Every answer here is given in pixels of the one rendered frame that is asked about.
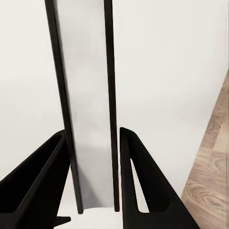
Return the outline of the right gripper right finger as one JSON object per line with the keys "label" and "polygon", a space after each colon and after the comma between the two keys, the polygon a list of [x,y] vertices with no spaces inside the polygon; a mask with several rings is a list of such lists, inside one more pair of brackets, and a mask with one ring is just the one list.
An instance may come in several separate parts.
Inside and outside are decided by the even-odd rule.
{"label": "right gripper right finger", "polygon": [[[138,135],[120,127],[123,229],[200,229]],[[149,213],[138,210],[131,160]]]}

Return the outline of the hardback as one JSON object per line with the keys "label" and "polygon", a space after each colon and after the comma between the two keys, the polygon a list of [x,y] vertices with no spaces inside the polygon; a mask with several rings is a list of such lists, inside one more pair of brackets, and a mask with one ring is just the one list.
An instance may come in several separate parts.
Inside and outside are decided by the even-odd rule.
{"label": "hardback", "polygon": [[78,214],[120,212],[112,0],[44,0]]}

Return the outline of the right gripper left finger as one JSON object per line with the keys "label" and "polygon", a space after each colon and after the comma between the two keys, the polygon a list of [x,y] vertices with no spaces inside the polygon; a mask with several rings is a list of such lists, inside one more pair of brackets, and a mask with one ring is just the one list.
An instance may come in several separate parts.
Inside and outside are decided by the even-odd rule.
{"label": "right gripper left finger", "polygon": [[54,229],[69,168],[64,129],[0,181],[0,229]]}

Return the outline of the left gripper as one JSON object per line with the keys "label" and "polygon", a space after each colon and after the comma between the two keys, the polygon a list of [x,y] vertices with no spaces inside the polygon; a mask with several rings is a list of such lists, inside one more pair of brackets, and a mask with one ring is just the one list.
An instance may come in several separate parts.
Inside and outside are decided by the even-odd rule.
{"label": "left gripper", "polygon": [[71,221],[71,217],[57,217],[54,227],[60,226],[64,223],[70,222]]}

